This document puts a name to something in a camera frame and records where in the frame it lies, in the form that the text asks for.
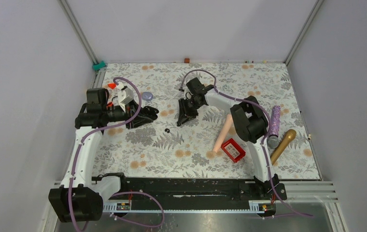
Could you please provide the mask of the floral patterned mat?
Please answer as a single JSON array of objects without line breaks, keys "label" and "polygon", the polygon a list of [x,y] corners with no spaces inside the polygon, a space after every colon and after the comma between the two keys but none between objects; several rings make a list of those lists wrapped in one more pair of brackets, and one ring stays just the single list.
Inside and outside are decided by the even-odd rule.
[{"label": "floral patterned mat", "polygon": [[181,82],[197,77],[233,97],[255,96],[269,113],[279,105],[280,135],[289,129],[297,135],[272,172],[281,179],[320,179],[284,64],[113,63],[106,69],[103,87],[117,76],[129,79],[140,92],[151,92],[154,98],[143,104],[157,108],[159,114],[155,122],[137,129],[106,130],[94,159],[94,176],[122,172],[129,177],[251,178],[250,154],[234,163],[223,151],[212,151],[225,122],[224,111],[203,106],[194,120],[177,127]]}]

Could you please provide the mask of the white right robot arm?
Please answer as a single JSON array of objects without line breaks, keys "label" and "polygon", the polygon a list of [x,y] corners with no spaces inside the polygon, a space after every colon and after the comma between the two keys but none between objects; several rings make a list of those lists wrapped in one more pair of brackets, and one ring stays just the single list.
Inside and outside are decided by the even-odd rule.
[{"label": "white right robot arm", "polygon": [[254,165],[256,193],[262,199],[268,199],[275,192],[278,176],[271,172],[272,164],[267,151],[266,134],[269,120],[257,99],[250,96],[237,99],[218,92],[213,85],[204,86],[198,78],[186,83],[190,97],[178,100],[179,116],[177,126],[198,116],[198,109],[204,105],[214,106],[232,116],[237,136],[246,142]]}]

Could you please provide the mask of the black earbud charging case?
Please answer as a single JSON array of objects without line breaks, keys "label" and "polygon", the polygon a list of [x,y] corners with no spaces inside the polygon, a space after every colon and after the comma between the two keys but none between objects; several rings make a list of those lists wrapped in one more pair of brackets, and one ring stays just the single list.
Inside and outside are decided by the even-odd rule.
[{"label": "black earbud charging case", "polygon": [[151,120],[156,120],[158,118],[159,110],[157,108],[154,108],[152,106],[145,106],[141,108],[141,113]]}]

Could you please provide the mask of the teal curved block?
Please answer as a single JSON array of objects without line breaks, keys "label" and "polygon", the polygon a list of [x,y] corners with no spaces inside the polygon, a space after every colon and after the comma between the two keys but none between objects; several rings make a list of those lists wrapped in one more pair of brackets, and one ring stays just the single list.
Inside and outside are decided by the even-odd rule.
[{"label": "teal curved block", "polygon": [[104,67],[106,67],[106,63],[105,63],[105,61],[102,60],[100,63],[94,64],[92,66],[92,69],[97,72],[97,71],[99,71],[100,69],[102,69]]}]

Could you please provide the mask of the aluminium frame rail right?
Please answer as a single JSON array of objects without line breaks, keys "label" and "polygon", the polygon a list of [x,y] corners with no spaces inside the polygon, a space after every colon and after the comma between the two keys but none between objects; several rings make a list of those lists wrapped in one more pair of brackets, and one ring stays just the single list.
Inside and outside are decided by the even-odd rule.
[{"label": "aluminium frame rail right", "polygon": [[291,63],[295,53],[297,52],[301,42],[303,41],[307,31],[309,30],[310,26],[312,25],[313,21],[315,20],[318,12],[320,11],[323,3],[325,2],[325,0],[317,0],[313,6],[313,8],[311,9],[307,19],[305,20],[300,32],[298,33],[297,38],[295,39],[291,49],[289,50],[286,58],[284,59],[283,63],[286,66],[289,66],[289,64]]}]

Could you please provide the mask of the purple glitter microphone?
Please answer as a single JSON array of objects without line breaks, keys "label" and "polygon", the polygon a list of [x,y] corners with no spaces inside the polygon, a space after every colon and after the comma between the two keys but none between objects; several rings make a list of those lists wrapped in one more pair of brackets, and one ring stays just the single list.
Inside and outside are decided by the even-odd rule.
[{"label": "purple glitter microphone", "polygon": [[281,107],[279,105],[275,105],[272,108],[270,130],[267,140],[268,146],[272,149],[277,148],[277,146],[280,143],[279,142],[280,116],[281,116]]}]

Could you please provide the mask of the red plastic bin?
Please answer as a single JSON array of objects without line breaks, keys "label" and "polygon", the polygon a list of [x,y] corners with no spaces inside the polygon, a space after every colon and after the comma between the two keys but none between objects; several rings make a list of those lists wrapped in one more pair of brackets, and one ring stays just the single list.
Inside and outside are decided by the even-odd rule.
[{"label": "red plastic bin", "polygon": [[239,162],[246,155],[244,149],[233,138],[223,142],[221,149],[234,163]]}]

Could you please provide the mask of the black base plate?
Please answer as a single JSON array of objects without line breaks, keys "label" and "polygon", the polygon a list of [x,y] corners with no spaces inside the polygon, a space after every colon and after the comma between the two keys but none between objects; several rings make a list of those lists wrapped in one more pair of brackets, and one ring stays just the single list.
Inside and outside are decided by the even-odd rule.
[{"label": "black base plate", "polygon": [[255,180],[244,179],[185,179],[185,178],[132,178],[121,181],[121,189],[111,201],[154,202],[162,204],[216,203],[254,201],[271,204],[286,200],[284,184],[269,192]]}]

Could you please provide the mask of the aluminium frame rail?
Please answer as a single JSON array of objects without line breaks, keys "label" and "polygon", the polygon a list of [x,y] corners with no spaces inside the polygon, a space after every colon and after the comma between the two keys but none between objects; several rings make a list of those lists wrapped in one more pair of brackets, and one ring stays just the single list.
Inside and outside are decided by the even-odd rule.
[{"label": "aluminium frame rail", "polygon": [[88,41],[80,23],[78,22],[76,18],[76,15],[74,14],[70,6],[70,3],[67,0],[58,0],[57,2],[59,3],[60,7],[62,8],[65,17],[67,18],[76,37],[78,38],[82,48],[84,49],[87,57],[89,58],[91,62],[91,70],[93,71],[94,76],[90,82],[89,87],[94,87],[96,83],[97,75],[99,72],[99,70],[96,70],[96,66],[99,65],[99,59],[97,55],[95,54],[95,52],[93,51],[93,48],[90,42]]},{"label": "aluminium frame rail", "polygon": [[318,12],[320,11],[323,3],[325,2],[325,0],[317,0],[313,6],[313,8],[311,9],[307,19],[305,20],[300,32],[298,33],[297,38],[295,39],[291,49],[289,50],[286,58],[284,59],[283,63],[286,66],[289,66],[289,64],[291,63],[295,53],[297,52],[301,42],[303,41],[307,31],[309,30],[310,26],[312,25],[313,21],[315,20]]}]

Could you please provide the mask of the lavender earbud charging case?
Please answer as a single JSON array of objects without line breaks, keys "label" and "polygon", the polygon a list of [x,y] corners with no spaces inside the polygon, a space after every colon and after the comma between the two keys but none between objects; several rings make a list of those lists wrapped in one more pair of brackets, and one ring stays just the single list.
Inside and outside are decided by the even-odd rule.
[{"label": "lavender earbud charging case", "polygon": [[150,102],[154,98],[151,92],[143,92],[141,94],[141,97],[144,101],[147,101],[147,102]]}]

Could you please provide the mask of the gold microphone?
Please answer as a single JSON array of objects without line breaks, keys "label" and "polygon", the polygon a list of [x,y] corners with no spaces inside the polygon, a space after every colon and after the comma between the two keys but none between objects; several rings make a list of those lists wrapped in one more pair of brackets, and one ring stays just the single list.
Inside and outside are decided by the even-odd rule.
[{"label": "gold microphone", "polygon": [[295,139],[296,131],[294,129],[289,129],[285,134],[277,148],[273,151],[270,156],[271,164],[274,165],[286,147]]}]

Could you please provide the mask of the aluminium frame rail left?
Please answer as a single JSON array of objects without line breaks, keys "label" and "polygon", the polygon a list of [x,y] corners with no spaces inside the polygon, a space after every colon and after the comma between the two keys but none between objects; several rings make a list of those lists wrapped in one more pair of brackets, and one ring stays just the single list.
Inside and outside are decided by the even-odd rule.
[{"label": "aluminium frame rail left", "polygon": [[97,55],[95,54],[95,52],[93,51],[93,48],[90,42],[88,41],[80,23],[78,22],[76,18],[76,15],[74,14],[70,6],[70,3],[67,0],[58,0],[57,2],[59,3],[60,7],[62,8],[65,17],[67,18],[76,37],[78,38],[82,48],[84,49],[87,57],[89,58],[91,62],[91,70],[93,71],[94,76],[90,82],[89,87],[94,87],[96,83],[97,75],[99,72],[99,70],[96,70],[96,66],[99,65],[99,59]]}]

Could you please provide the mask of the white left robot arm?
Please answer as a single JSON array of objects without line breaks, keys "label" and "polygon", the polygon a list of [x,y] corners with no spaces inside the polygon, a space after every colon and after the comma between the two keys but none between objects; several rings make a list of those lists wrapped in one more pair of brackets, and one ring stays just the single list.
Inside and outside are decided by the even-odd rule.
[{"label": "white left robot arm", "polygon": [[93,184],[93,161],[99,143],[108,123],[124,121],[127,129],[137,128],[154,122],[159,110],[151,106],[140,107],[128,87],[117,94],[119,104],[111,105],[107,89],[91,88],[86,92],[86,103],[75,119],[72,160],[59,187],[50,189],[48,195],[61,222],[97,221],[106,200],[112,195],[121,199],[128,194],[124,174],[105,174]]}]

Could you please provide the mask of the pink cylindrical tube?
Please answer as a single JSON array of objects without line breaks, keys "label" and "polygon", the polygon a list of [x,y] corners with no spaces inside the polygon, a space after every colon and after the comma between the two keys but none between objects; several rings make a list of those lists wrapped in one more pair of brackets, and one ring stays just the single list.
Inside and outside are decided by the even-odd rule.
[{"label": "pink cylindrical tube", "polygon": [[222,126],[222,129],[220,130],[219,132],[219,135],[215,141],[215,144],[213,146],[213,149],[212,151],[214,153],[217,153],[218,150],[220,149],[221,145],[223,144],[227,134],[229,133],[229,130],[230,128],[232,127],[232,124],[233,124],[233,118],[232,118],[232,115],[231,114],[228,114],[226,116],[226,120]]}]

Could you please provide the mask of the red wedge block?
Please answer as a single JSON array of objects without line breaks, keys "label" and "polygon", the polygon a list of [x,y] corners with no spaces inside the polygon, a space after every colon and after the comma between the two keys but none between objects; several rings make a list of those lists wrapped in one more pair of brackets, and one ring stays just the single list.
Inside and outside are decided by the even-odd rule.
[{"label": "red wedge block", "polygon": [[108,83],[108,84],[107,84],[107,86],[108,86],[108,88],[110,88],[110,89],[115,89],[115,88],[116,88],[116,86],[117,86],[117,84],[116,84],[116,83]]}]

